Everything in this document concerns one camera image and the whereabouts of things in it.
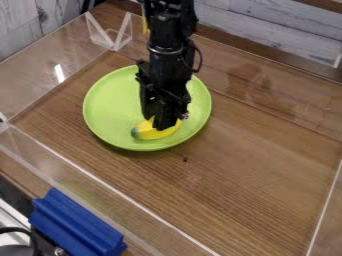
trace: screw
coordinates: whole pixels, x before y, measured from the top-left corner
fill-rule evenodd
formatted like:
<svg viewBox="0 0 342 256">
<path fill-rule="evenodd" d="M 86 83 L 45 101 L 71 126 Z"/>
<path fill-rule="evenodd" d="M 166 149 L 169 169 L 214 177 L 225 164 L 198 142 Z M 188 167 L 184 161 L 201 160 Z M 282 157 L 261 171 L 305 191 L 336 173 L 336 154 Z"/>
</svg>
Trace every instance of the screw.
<svg viewBox="0 0 342 256">
<path fill-rule="evenodd" d="M 65 250 L 58 247 L 58 248 L 55 249 L 55 255 L 57 255 L 57 256 L 63 256 L 63 255 L 65 255 Z"/>
</svg>

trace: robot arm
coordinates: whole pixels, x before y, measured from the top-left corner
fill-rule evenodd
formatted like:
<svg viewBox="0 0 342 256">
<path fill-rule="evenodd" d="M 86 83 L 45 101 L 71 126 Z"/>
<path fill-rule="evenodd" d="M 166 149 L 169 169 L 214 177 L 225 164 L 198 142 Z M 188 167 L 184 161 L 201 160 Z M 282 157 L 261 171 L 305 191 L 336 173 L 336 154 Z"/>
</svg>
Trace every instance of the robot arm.
<svg viewBox="0 0 342 256">
<path fill-rule="evenodd" d="M 194 70 L 200 50 L 190 39 L 198 18 L 194 0 L 145 0 L 141 3 L 150 28 L 150 61 L 137 63 L 142 112 L 146 120 L 153 120 L 153 128 L 163 131 L 189 116 L 192 96 L 186 85 L 193 73 L 200 71 Z"/>
</svg>

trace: green plate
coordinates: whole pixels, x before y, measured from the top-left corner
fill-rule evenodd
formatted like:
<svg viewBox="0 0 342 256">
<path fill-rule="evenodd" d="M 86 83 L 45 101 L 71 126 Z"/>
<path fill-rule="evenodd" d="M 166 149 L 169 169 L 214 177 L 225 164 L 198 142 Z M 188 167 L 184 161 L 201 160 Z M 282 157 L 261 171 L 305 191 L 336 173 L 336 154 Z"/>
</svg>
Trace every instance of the green plate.
<svg viewBox="0 0 342 256">
<path fill-rule="evenodd" d="M 205 126 L 212 112 L 208 87 L 194 77 L 188 84 L 193 97 L 190 118 L 169 137 L 142 141 L 131 136 L 131 129 L 145 121 L 141 110 L 137 66 L 119 69 L 106 75 L 93 86 L 83 103 L 83 116 L 91 131 L 109 144 L 134 151 L 155 151 L 189 140 Z"/>
</svg>

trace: blue plastic part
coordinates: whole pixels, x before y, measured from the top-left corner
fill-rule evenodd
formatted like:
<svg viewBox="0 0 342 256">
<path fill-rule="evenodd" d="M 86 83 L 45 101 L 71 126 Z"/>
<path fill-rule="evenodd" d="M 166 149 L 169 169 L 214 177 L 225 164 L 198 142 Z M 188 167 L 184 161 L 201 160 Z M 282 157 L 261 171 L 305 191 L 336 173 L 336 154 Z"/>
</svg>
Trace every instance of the blue plastic part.
<svg viewBox="0 0 342 256">
<path fill-rule="evenodd" d="M 75 256 L 119 256 L 127 244 L 123 234 L 53 188 L 34 200 L 34 227 Z"/>
</svg>

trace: blue object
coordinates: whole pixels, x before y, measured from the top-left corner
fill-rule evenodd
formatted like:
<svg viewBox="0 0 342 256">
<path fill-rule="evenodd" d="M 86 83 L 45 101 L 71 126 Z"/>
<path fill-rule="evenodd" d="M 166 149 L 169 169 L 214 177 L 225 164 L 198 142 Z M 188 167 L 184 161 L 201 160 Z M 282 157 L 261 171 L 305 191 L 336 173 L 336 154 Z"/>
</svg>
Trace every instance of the blue object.
<svg viewBox="0 0 342 256">
<path fill-rule="evenodd" d="M 119 256 L 127 244 L 123 234 L 53 188 L 34 200 L 34 227 L 75 256 Z"/>
</svg>

